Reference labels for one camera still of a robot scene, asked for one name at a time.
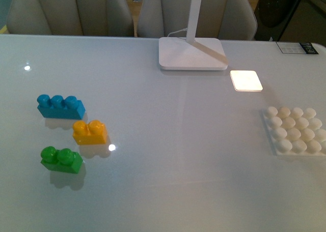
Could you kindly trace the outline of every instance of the lego stud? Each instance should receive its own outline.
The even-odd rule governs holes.
[[[41,157],[44,161],[52,163],[57,159],[58,151],[54,147],[46,147],[41,152]]]
[[[87,133],[88,133],[87,124],[82,120],[75,122],[72,125],[72,129],[73,129],[73,132],[78,135],[87,135]]]
[[[70,109],[77,109],[78,108],[78,101],[75,96],[68,96],[65,100],[65,104]]]
[[[70,149],[64,148],[61,151],[59,151],[57,159],[62,164],[71,165],[73,163],[73,161],[75,160],[75,155],[73,154],[73,152]]]
[[[40,95],[37,98],[37,102],[40,104],[41,107],[45,107],[45,108],[51,107],[51,100],[50,100],[50,96],[48,95]]]
[[[51,99],[51,103],[55,108],[64,108],[65,102],[62,96],[53,96]]]
[[[101,134],[103,132],[103,124],[99,120],[91,121],[88,128],[92,134]]]

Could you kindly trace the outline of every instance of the small label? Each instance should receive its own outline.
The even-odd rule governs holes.
[[[276,42],[284,54],[318,54],[311,43]]]
[[[305,50],[305,52],[307,54],[318,54],[318,52],[316,51],[316,49],[312,46],[311,43],[307,42],[307,43],[299,43],[300,46],[303,48],[303,50]]]

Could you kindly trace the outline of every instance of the chair back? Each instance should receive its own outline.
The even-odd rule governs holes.
[[[160,38],[186,28],[190,4],[191,0],[144,0],[137,35]],[[225,35],[227,39],[251,40],[256,29],[256,18],[248,0],[202,0],[196,37],[224,39]],[[179,32],[171,36],[185,35],[186,32]]]
[[[126,0],[13,0],[11,34],[134,36]]]

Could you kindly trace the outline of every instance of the white table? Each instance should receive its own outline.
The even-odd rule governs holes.
[[[324,47],[222,41],[226,71],[170,72],[156,39],[0,45],[0,231],[325,231],[326,159],[274,156],[260,116],[313,107],[326,123]],[[255,70],[263,91],[235,91],[230,70]],[[39,113],[41,94],[82,100],[117,149],[79,148],[72,121]],[[48,171],[46,146],[80,152],[80,173]]]

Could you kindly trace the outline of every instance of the toy building block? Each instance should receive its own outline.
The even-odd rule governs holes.
[[[326,130],[315,116],[312,108],[267,108],[263,119],[276,155],[326,157]]]
[[[41,152],[41,163],[48,170],[68,173],[78,173],[83,159],[77,152],[65,148],[61,151],[54,147],[46,147]]]
[[[88,124],[80,120],[75,122],[72,128],[72,137],[78,145],[106,143],[107,130],[105,124],[99,120],[93,120]]]
[[[40,95],[37,109],[45,118],[51,119],[83,119],[85,108],[82,101],[74,96],[68,96],[65,100],[62,96]]]

